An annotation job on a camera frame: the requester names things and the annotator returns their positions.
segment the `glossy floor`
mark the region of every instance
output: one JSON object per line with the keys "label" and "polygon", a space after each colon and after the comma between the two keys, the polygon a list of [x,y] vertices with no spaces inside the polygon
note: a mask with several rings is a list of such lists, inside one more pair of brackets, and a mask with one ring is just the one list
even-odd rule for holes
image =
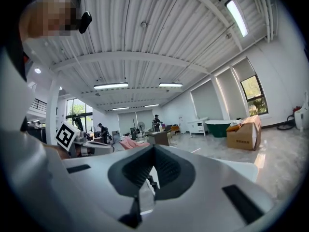
{"label": "glossy floor", "polygon": [[286,198],[299,183],[307,168],[309,157],[308,131],[297,129],[280,131],[276,128],[262,130],[258,150],[248,151],[226,147],[226,138],[211,134],[188,133],[172,137],[172,146],[207,157],[254,163],[258,167],[256,183],[276,200]]}

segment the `window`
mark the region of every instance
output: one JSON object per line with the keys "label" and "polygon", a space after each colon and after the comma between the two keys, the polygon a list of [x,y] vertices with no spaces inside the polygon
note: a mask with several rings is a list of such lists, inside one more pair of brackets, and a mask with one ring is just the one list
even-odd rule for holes
{"label": "window", "polygon": [[256,75],[241,82],[249,107],[250,116],[267,114],[267,103]]}
{"label": "window", "polygon": [[73,120],[75,118],[80,118],[83,125],[83,130],[89,132],[93,127],[92,121],[92,107],[86,105],[79,99],[67,100],[67,115],[66,121],[77,127]]}

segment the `fluorescent light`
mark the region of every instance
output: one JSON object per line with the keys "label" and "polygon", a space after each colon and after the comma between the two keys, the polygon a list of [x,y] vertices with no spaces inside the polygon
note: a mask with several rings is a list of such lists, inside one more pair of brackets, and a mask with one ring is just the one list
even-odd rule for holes
{"label": "fluorescent light", "polygon": [[94,85],[94,89],[105,89],[105,88],[113,88],[113,87],[127,87],[129,86],[128,83],[110,83],[110,84],[101,84],[101,85]]}
{"label": "fluorescent light", "polygon": [[160,83],[159,87],[181,87],[182,83]]}
{"label": "fluorescent light", "polygon": [[246,25],[245,25],[245,23],[244,23],[244,21],[241,17],[241,14],[240,14],[236,4],[234,3],[233,0],[229,0],[229,1],[226,2],[225,5],[226,5],[227,9],[231,12],[233,18],[235,19],[242,36],[245,37],[248,34],[248,31],[246,29]]}
{"label": "fluorescent light", "polygon": [[114,108],[113,110],[129,109],[129,107]]}
{"label": "fluorescent light", "polygon": [[145,107],[151,107],[151,106],[158,106],[159,104],[156,104],[156,105],[148,105],[148,106],[145,106]]}

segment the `green bathtub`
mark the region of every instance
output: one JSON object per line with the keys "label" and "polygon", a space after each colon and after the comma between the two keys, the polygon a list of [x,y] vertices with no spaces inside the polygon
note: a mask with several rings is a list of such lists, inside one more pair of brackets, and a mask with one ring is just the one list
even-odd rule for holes
{"label": "green bathtub", "polygon": [[230,126],[232,120],[207,120],[205,123],[214,137],[226,137],[226,129]]}

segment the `white cabinet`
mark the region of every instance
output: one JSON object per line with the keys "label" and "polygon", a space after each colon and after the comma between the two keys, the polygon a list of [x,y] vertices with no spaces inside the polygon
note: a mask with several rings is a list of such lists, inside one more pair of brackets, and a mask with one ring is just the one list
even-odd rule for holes
{"label": "white cabinet", "polygon": [[208,131],[207,125],[205,124],[205,121],[208,120],[208,118],[202,118],[199,120],[188,122],[188,128],[190,131],[190,135],[192,133],[202,133],[204,136],[206,136],[206,131]]}

